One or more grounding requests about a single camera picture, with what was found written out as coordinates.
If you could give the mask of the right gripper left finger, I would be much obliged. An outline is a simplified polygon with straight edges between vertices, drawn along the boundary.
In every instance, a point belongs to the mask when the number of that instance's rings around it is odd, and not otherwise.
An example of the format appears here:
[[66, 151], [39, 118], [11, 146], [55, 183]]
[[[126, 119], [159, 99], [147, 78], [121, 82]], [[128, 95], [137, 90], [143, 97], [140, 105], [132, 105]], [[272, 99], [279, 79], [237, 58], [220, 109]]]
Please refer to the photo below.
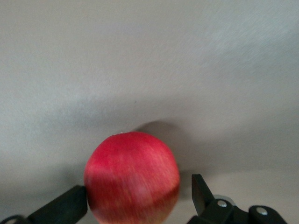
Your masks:
[[76, 224], [88, 211], [86, 188], [76, 185], [27, 217], [14, 215], [2, 224]]

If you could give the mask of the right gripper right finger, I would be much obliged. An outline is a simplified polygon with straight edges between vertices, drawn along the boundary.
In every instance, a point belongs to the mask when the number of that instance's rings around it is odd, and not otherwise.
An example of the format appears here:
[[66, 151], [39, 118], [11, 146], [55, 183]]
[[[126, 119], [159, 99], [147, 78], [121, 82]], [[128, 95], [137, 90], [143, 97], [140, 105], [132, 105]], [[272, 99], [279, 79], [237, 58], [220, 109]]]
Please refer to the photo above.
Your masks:
[[285, 224], [274, 209], [254, 205], [247, 212], [228, 200], [216, 199], [200, 174], [192, 175], [192, 201], [197, 215], [189, 224]]

